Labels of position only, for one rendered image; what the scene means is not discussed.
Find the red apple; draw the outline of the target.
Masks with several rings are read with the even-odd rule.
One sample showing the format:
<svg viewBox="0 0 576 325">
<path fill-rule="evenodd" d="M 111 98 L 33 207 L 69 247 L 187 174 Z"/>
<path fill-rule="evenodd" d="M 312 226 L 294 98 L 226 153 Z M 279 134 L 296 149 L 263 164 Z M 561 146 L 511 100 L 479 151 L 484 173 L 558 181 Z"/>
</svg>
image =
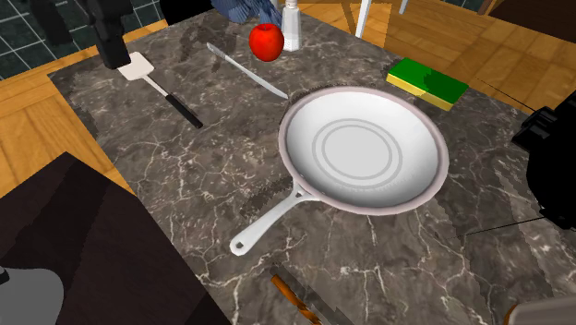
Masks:
<svg viewBox="0 0 576 325">
<path fill-rule="evenodd" d="M 281 29 L 271 23 L 259 24 L 249 34 L 253 55 L 263 62 L 272 62 L 282 53 L 284 37 Z"/>
</svg>

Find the silver knife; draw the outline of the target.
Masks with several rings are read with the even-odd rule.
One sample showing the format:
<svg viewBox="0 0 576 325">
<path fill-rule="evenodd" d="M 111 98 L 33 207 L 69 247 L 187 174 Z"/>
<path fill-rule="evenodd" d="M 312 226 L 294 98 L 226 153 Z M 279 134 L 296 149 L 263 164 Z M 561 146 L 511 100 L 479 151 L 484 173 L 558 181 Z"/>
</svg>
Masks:
<svg viewBox="0 0 576 325">
<path fill-rule="evenodd" d="M 250 71 L 249 69 L 245 68 L 244 66 L 240 65 L 239 63 L 235 62 L 233 60 L 233 58 L 231 58 L 229 55 L 227 55 L 225 52 L 223 52 L 222 50 L 220 50 L 218 47 L 216 47 L 215 45 L 213 45 L 210 42 L 206 43 L 207 48 L 214 54 L 218 55 L 220 58 L 222 58 L 224 61 L 230 63 L 231 65 L 235 66 L 236 68 L 238 68 L 240 71 L 242 71 L 244 74 L 246 74 L 248 77 L 250 77 L 251 79 L 253 79 L 255 82 L 257 82 L 257 84 L 259 84 L 260 86 L 264 87 L 265 89 L 269 90 L 270 92 L 272 92 L 273 94 L 287 100 L 288 99 L 288 95 L 279 90 L 278 88 L 276 88 L 275 86 L 273 86 L 272 84 L 270 84 L 268 81 L 266 81 L 265 79 L 259 77 L 257 74 L 255 74 L 254 72 Z"/>
</svg>

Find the white bottle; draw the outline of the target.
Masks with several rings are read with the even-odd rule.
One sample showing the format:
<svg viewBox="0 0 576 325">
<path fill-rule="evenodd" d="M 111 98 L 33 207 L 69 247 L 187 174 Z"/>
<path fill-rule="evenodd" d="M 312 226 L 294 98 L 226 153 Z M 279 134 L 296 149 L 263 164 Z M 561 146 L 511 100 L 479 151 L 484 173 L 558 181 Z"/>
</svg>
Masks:
<svg viewBox="0 0 576 325">
<path fill-rule="evenodd" d="M 297 0 L 285 0 L 282 9 L 283 50 L 294 52 L 301 47 L 301 19 Z"/>
</svg>

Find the white frying pan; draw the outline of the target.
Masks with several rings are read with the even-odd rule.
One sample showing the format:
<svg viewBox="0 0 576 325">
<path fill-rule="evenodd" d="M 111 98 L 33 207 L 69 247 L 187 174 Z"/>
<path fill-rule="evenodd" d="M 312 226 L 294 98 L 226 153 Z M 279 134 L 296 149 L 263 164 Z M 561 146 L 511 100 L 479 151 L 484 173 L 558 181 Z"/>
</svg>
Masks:
<svg viewBox="0 0 576 325">
<path fill-rule="evenodd" d="M 414 210 L 439 192 L 450 165 L 446 141 L 424 112 L 365 87 L 329 87 L 295 102 L 278 147 L 293 190 L 231 240 L 236 256 L 303 201 L 371 216 Z"/>
</svg>

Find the white chair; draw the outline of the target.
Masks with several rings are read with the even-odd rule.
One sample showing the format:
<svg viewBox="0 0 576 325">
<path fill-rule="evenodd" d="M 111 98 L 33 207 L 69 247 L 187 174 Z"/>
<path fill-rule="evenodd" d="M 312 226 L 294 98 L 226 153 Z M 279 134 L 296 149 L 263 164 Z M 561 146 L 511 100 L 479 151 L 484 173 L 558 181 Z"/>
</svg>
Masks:
<svg viewBox="0 0 576 325">
<path fill-rule="evenodd" d="M 367 21 L 367 16 L 368 16 L 372 1 L 373 0 L 361 0 L 361 5 L 360 5 L 360 10 L 359 10 L 359 15 L 358 15 L 358 21 L 357 21 L 356 28 L 355 28 L 355 36 L 357 38 L 363 37 L 363 32 L 364 32 L 364 28 L 365 28 L 366 21 Z M 399 8 L 399 14 L 400 15 L 402 15 L 405 12 L 405 9 L 406 9 L 408 3 L 409 3 L 409 0 L 402 0 L 400 8 Z"/>
</svg>

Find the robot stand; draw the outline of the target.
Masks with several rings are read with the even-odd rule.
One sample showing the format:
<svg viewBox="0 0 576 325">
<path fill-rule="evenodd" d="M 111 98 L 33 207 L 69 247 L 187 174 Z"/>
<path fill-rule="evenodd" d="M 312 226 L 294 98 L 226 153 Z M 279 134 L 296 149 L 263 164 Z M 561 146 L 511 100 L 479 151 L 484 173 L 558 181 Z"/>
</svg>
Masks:
<svg viewBox="0 0 576 325">
<path fill-rule="evenodd" d="M 140 200 L 69 153 L 0 198 L 0 266 L 60 277 L 55 325 L 231 325 Z"/>
</svg>

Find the grey container with orange edge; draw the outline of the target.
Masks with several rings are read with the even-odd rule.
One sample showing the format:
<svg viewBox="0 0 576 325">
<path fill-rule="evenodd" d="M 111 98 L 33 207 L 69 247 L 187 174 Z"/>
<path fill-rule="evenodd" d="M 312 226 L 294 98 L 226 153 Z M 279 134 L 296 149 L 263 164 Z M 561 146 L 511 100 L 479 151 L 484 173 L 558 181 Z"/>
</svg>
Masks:
<svg viewBox="0 0 576 325">
<path fill-rule="evenodd" d="M 576 295 L 515 305 L 503 325 L 576 325 Z"/>
</svg>

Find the blue cloth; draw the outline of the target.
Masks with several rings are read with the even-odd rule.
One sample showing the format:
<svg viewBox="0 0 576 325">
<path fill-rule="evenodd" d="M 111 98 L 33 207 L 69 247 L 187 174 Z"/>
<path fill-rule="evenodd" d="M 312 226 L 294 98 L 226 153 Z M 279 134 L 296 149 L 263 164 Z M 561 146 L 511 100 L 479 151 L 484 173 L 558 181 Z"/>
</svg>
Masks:
<svg viewBox="0 0 576 325">
<path fill-rule="evenodd" d="M 210 0 L 211 5 L 234 23 L 246 23 L 265 9 L 274 9 L 270 0 Z"/>
</svg>

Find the green and yellow sponge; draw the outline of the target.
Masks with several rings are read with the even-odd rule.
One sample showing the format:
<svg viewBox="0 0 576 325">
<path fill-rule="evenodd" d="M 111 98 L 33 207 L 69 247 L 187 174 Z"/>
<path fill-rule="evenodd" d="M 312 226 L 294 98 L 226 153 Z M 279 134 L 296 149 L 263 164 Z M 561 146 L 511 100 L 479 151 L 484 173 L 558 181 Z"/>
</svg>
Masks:
<svg viewBox="0 0 576 325">
<path fill-rule="evenodd" d="M 386 80 L 444 111 L 449 111 L 469 88 L 468 84 L 410 58 L 395 64 Z"/>
</svg>

